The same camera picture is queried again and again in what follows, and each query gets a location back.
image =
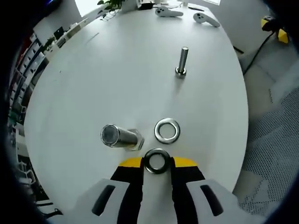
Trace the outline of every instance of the metal washer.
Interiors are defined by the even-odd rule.
[[[164,159],[164,165],[157,169],[157,168],[153,168],[150,164],[150,159],[153,155],[161,155]],[[161,148],[154,148],[154,149],[151,149],[149,150],[145,156],[144,156],[144,159],[143,159],[143,164],[144,164],[144,167],[151,173],[153,174],[162,174],[164,172],[167,171],[168,167],[170,166],[170,156],[169,154],[161,149]]]
[[[165,124],[169,124],[169,125],[173,126],[175,129],[175,133],[171,138],[163,138],[162,135],[160,134],[160,128]],[[158,121],[158,123],[156,123],[154,133],[155,133],[156,139],[159,142],[164,143],[164,144],[171,144],[178,139],[178,137],[181,133],[181,130],[180,130],[178,123],[174,119],[164,118],[164,119]]]

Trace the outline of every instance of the metal cylinder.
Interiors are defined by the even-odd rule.
[[[189,49],[187,47],[182,47],[181,58],[179,60],[179,65],[178,65],[179,73],[184,73],[186,60],[187,60],[187,56],[188,56],[188,51],[189,51]]]
[[[138,143],[137,134],[115,125],[106,125],[100,135],[102,142],[109,147],[132,148]]]

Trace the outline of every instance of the wall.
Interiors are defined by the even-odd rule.
[[[261,29],[261,18],[269,14],[262,0],[221,0],[219,6],[202,0],[189,2],[208,7],[232,44],[244,52],[257,49],[269,35]]]
[[[58,28],[63,27],[66,30],[71,24],[81,20],[75,0],[63,0],[59,8],[43,18],[33,30],[44,45]]]
[[[99,7],[97,5],[99,0],[75,0],[75,2],[82,17]]]

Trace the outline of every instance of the shelf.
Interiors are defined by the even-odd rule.
[[[17,99],[17,97],[19,97],[19,93],[21,91],[21,86],[23,86],[24,83],[24,77],[21,77],[19,80],[19,83],[17,84],[17,88],[16,91],[14,91],[14,95],[10,96],[10,106],[14,105],[15,100]]]
[[[36,53],[34,54],[34,56],[32,57],[31,61],[28,63],[27,67],[25,68],[24,72],[20,72],[20,70],[18,70],[23,76],[24,74],[26,74],[28,68],[30,68],[31,64],[33,63],[33,61],[35,61],[36,57],[39,55],[40,53],[40,49],[42,46],[39,46],[39,48],[36,50]]]
[[[23,99],[24,99],[24,95],[25,95],[25,93],[27,91],[27,88],[29,88],[30,83],[31,83],[33,77],[36,75],[36,72],[38,71],[39,66],[44,62],[45,58],[46,58],[46,56],[43,55],[42,58],[39,60],[39,63],[36,66],[34,72],[29,71],[29,74],[27,75],[25,82],[23,82],[22,88],[21,88],[19,96],[17,98],[17,102],[20,105],[22,105],[22,102],[23,102]]]
[[[30,40],[31,40],[31,42],[34,42],[34,41],[36,41],[36,39],[37,39],[37,36],[36,36],[36,34],[33,32],[33,34],[30,36],[30,38],[29,38]]]
[[[21,47],[19,47],[19,49],[17,50],[15,56],[14,56],[14,62],[12,63],[12,67],[11,67],[11,71],[10,71],[10,75],[9,75],[9,88],[11,87],[11,83],[14,79],[15,76],[15,72],[16,72],[16,65],[17,65],[17,61],[18,61],[18,57],[19,57],[19,53],[21,51]]]
[[[20,61],[19,61],[18,65],[16,66],[16,68],[18,68],[18,67],[22,64],[23,59],[25,58],[26,54],[29,52],[29,50],[31,49],[31,47],[34,45],[35,42],[38,42],[38,44],[41,45],[41,43],[40,43],[40,42],[38,41],[38,39],[36,38],[36,39],[30,44],[30,46],[24,51],[23,56],[20,58]]]
[[[43,63],[44,59],[46,58],[46,56],[42,53],[39,52],[39,54],[36,56],[36,58],[34,59],[34,61],[31,63],[29,69],[27,69],[27,72],[30,72],[35,74],[36,71],[38,70],[39,66]]]

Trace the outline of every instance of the white table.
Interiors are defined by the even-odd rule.
[[[248,129],[241,68],[222,27],[196,23],[197,11],[176,10],[184,16],[159,18],[148,10],[94,21],[41,75],[27,109],[26,144],[39,181],[62,211],[110,178],[121,161],[155,147],[196,161],[207,179],[233,190]],[[183,46],[189,47],[185,80],[174,72]],[[170,145],[153,134],[166,117],[181,127]],[[141,151],[105,146],[100,131],[109,123],[138,129],[145,138]],[[138,222],[176,223],[169,172],[144,171]]]

